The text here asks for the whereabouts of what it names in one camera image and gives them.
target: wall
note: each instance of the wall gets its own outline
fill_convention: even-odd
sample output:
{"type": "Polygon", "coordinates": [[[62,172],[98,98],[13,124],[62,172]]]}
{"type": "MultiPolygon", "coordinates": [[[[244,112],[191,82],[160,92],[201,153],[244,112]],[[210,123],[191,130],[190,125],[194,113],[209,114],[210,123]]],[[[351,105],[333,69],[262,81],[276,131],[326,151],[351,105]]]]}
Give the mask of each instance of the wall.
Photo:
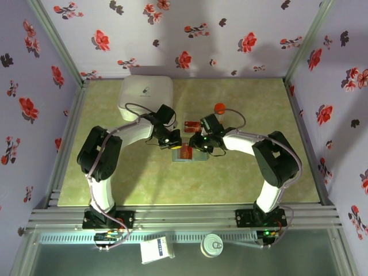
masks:
{"type": "Polygon", "coordinates": [[[368,257],[367,10],[367,1],[336,1],[291,87],[361,275],[368,257]]]}
{"type": "Polygon", "coordinates": [[[43,0],[84,78],[283,77],[321,0],[43,0]]]}
{"type": "Polygon", "coordinates": [[[0,274],[9,275],[77,85],[25,1],[5,1],[0,13],[0,274]]]}

